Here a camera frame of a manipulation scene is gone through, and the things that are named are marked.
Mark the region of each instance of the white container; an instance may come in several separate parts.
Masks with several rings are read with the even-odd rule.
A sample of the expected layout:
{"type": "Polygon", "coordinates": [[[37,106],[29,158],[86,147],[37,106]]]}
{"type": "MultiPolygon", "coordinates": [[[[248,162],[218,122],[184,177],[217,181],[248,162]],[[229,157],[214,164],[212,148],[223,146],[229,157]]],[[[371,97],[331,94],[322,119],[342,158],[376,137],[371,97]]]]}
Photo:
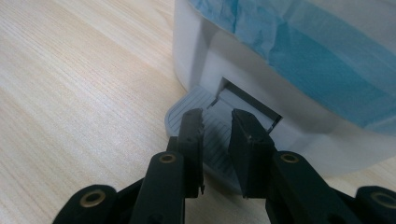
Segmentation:
{"type": "Polygon", "coordinates": [[[393,136],[365,131],[304,95],[232,35],[176,0],[175,71],[189,91],[219,95],[232,82],[281,115],[271,132],[279,150],[300,153],[322,175],[356,171],[396,154],[393,136]]]}

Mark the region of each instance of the wooden table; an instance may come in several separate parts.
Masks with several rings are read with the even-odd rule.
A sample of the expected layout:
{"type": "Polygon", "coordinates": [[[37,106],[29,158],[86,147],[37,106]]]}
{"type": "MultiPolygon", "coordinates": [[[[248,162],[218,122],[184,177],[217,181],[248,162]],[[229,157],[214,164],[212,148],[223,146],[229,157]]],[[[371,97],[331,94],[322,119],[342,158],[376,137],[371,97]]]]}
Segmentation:
{"type": "MultiPolygon", "coordinates": [[[[0,223],[51,223],[92,184],[125,188],[167,145],[163,118],[183,94],[172,65],[173,1],[0,3],[0,223]]],[[[396,190],[396,159],[327,181],[353,195],[396,190]]],[[[205,176],[186,223],[268,223],[205,176]]]]}

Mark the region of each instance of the rectangular opening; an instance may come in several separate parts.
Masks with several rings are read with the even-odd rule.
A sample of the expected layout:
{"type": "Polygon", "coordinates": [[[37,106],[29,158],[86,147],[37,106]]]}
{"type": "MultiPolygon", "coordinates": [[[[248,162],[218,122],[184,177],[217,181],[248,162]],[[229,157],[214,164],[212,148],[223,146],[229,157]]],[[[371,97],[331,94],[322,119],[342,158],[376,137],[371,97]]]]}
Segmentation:
{"type": "Polygon", "coordinates": [[[282,116],[277,114],[273,109],[262,104],[260,101],[256,100],[254,97],[241,90],[230,81],[226,81],[223,91],[219,93],[218,99],[223,99],[234,108],[238,108],[238,106],[241,105],[242,108],[239,109],[246,109],[246,111],[254,114],[268,133],[270,133],[282,120],[282,116]],[[247,103],[252,108],[249,106],[244,106],[244,103],[235,97],[247,103]]]}

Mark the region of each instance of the gray plastic part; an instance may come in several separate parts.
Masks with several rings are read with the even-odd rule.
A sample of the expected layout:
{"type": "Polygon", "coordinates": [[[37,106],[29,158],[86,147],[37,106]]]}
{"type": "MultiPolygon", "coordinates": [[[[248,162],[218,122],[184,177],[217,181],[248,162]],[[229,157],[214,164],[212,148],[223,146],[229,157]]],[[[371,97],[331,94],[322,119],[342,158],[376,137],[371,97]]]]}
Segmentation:
{"type": "Polygon", "coordinates": [[[165,116],[165,128],[169,136],[178,135],[183,114],[194,108],[203,109],[204,164],[206,168],[209,168],[206,171],[228,187],[240,191],[239,182],[228,154],[232,111],[234,108],[239,108],[254,114],[266,129],[271,127],[273,121],[228,89],[224,89],[216,97],[204,88],[197,86],[168,110],[165,116]]]}

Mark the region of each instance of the table surface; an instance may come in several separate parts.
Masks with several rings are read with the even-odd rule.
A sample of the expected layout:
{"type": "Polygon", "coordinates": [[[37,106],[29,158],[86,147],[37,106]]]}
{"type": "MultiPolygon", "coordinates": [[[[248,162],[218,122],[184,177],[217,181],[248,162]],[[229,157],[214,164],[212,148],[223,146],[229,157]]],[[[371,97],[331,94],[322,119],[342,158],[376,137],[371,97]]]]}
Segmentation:
{"type": "MultiPolygon", "coordinates": [[[[0,2],[0,222],[51,223],[92,184],[123,189],[164,151],[164,115],[185,94],[173,70],[174,1],[0,2]]],[[[327,178],[396,190],[396,159],[327,178]]],[[[205,175],[186,223],[269,223],[205,175]]]]}

